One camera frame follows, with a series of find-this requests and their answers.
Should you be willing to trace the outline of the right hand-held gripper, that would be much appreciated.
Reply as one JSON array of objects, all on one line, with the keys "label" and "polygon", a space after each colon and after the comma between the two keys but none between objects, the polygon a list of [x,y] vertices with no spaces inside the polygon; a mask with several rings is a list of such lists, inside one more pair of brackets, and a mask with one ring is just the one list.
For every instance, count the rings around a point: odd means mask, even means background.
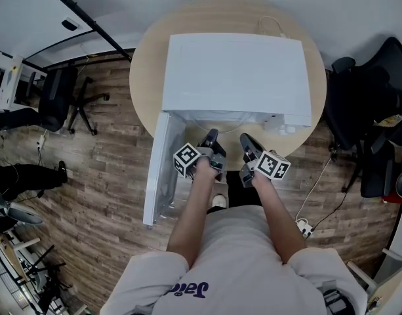
[{"label": "right hand-held gripper", "polygon": [[243,161],[239,177],[244,188],[252,187],[252,179],[256,173],[264,175],[269,180],[282,180],[291,163],[274,150],[263,151],[262,145],[247,133],[239,137],[243,149]]}]

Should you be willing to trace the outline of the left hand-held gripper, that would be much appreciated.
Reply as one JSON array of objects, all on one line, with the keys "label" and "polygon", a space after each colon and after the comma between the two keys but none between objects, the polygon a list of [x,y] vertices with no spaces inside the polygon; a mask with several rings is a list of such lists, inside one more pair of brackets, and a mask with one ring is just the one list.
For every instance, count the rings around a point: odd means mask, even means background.
[{"label": "left hand-held gripper", "polygon": [[209,159],[210,166],[218,172],[216,181],[220,182],[226,168],[226,151],[218,142],[217,129],[211,129],[196,147],[186,143],[174,153],[174,168],[181,177],[193,179],[195,166],[200,157]]}]

